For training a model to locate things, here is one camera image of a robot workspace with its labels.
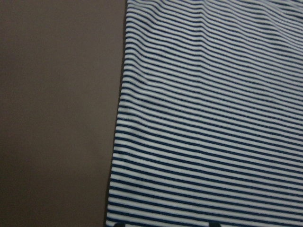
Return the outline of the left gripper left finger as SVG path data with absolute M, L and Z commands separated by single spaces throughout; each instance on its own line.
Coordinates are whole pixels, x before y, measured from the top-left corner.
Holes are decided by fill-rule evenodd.
M 124 227 L 124 223 L 116 223 L 115 227 Z

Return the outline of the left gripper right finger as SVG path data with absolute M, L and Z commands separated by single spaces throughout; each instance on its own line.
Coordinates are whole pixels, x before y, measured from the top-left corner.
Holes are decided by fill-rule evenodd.
M 209 227 L 220 227 L 218 222 L 209 222 Z

